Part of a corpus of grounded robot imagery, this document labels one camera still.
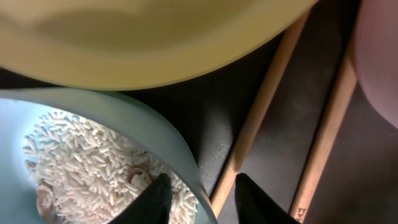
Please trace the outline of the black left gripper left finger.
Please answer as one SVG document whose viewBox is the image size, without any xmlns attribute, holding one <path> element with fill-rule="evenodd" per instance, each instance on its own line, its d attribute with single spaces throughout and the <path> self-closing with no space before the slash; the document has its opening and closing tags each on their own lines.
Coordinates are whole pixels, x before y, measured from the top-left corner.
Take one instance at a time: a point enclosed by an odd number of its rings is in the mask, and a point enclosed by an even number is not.
<svg viewBox="0 0 398 224">
<path fill-rule="evenodd" d="M 160 174 L 110 224 L 168 224 L 172 204 L 170 177 Z"/>
</svg>

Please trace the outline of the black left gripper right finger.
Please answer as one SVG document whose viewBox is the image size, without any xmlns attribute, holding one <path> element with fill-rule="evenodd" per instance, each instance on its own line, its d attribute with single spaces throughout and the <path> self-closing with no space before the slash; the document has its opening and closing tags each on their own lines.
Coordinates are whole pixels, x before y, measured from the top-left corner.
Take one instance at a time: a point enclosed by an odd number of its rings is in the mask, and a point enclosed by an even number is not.
<svg viewBox="0 0 398 224">
<path fill-rule="evenodd" d="M 236 176 L 235 187 L 239 224 L 299 224 L 245 173 Z"/>
</svg>

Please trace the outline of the pile of white rice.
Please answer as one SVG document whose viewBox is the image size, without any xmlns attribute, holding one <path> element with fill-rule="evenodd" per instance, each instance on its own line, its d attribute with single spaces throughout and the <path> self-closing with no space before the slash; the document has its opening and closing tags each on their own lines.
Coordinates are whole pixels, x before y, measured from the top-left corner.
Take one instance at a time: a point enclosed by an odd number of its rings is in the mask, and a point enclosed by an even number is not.
<svg viewBox="0 0 398 224">
<path fill-rule="evenodd" d="M 170 223 L 194 223 L 198 199 L 155 156 L 77 114 L 51 110 L 25 137 L 25 166 L 46 223 L 109 223 L 160 175 L 171 179 Z"/>
</svg>

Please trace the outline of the light blue bowl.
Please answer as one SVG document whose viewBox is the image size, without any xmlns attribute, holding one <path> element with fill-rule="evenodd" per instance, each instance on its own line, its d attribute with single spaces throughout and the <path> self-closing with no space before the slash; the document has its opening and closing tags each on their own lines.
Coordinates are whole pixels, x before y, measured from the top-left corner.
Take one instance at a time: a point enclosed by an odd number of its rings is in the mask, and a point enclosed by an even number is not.
<svg viewBox="0 0 398 224">
<path fill-rule="evenodd" d="M 119 223 L 170 177 L 169 223 L 215 223 L 181 134 L 133 98 L 71 88 L 1 92 L 1 222 Z"/>
</svg>

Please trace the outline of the pink bowl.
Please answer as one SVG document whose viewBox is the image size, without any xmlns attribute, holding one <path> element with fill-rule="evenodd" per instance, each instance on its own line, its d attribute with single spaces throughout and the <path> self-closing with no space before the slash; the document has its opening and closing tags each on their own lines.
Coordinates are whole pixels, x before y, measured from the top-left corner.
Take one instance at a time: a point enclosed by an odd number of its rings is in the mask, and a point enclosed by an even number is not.
<svg viewBox="0 0 398 224">
<path fill-rule="evenodd" d="M 397 0 L 361 2 L 354 64 L 370 104 L 397 127 Z"/>
</svg>

